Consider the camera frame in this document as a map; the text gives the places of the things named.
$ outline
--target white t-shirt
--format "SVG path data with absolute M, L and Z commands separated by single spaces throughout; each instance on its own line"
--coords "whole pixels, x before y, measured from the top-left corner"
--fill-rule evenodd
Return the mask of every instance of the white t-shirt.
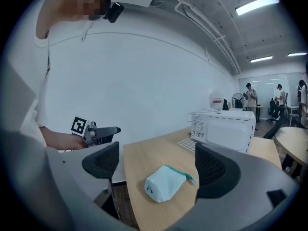
M 308 111 L 308 94 L 306 93 L 306 86 L 303 86 L 302 87 L 302 92 L 301 92 L 301 100 L 300 100 L 300 103 L 303 103 L 306 105 L 306 108 L 307 108 L 307 111 Z M 301 117 L 301 124 L 305 127 L 308 128 L 308 120 L 307 120 L 307 117 L 304 117 L 303 116 L 303 113 L 302 113 L 302 117 Z
M 285 92 L 283 89 L 280 90 L 280 98 L 281 99 L 279 99 L 279 105 L 284 105 Z
M 246 95 L 247 95 L 247 107 L 256 107 L 257 102 L 251 95 L 257 97 L 257 92 L 251 88 L 251 90 L 248 90 L 246 92 Z
M 47 124 L 45 93 L 50 69 L 48 39 L 36 37 L 38 0 L 23 14 L 3 53 L 2 126 L 37 139 L 46 146 L 39 127 Z

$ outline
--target round table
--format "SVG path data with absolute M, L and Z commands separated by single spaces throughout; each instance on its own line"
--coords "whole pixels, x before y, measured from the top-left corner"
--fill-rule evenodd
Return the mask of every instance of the round table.
M 293 160 L 298 162 L 292 177 L 300 174 L 302 166 L 308 165 L 308 129 L 285 127 L 275 134 L 277 144 L 287 153 L 282 163 L 282 169 L 292 166 Z

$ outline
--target electric fan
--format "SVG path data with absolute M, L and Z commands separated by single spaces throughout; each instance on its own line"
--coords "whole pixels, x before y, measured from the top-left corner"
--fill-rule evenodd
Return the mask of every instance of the electric fan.
M 245 100 L 244 96 L 240 93 L 236 93 L 232 97 L 232 106 L 235 109 L 243 109 Z

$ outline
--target teal zipper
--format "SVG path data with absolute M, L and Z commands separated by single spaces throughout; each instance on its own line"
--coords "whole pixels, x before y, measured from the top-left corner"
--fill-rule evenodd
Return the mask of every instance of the teal zipper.
M 191 175 L 189 175 L 189 174 L 180 172 L 180 171 L 176 170 L 175 168 L 173 168 L 173 167 L 171 167 L 171 166 L 169 166 L 169 165 L 165 165 L 165 166 L 167 166 L 168 168 L 170 168 L 170 169 L 173 170 L 174 172 L 177 172 L 177 173 L 179 173 L 179 174 L 185 176 L 186 179 L 187 179 L 187 180 L 191 180 L 192 183 L 193 183 L 194 185 L 197 184 L 197 179 L 196 179 L 195 177 L 193 177 L 193 176 L 191 176 Z

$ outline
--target wooden table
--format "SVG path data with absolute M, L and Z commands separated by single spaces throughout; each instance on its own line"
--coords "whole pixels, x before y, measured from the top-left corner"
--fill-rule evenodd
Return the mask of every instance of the wooden table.
M 308 129 L 285 127 L 275 134 L 277 144 L 296 162 L 308 165 Z
M 195 154 L 177 143 L 188 138 L 190 128 L 154 139 L 124 145 L 124 167 L 131 205 L 141 231 L 161 231 L 183 217 L 195 203 L 199 177 Z M 272 140 L 253 138 L 251 155 L 267 159 L 281 168 Z M 156 203 L 144 191 L 145 179 L 163 165 L 196 177 L 196 186 L 186 181 L 169 201 Z

